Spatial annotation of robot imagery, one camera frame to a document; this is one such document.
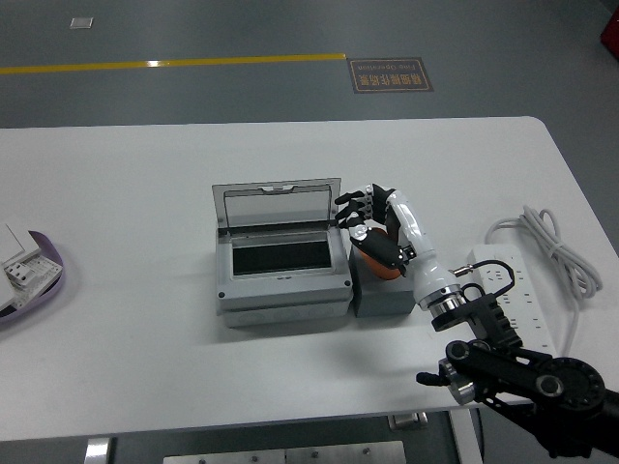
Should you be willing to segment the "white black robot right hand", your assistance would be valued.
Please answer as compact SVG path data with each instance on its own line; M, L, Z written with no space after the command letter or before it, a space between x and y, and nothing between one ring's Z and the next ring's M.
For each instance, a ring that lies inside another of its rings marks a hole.
M398 189L370 184L335 200L338 227L351 244L401 276L410 276L413 296L423 310L440 315L465 304L456 276L437 253L406 196Z

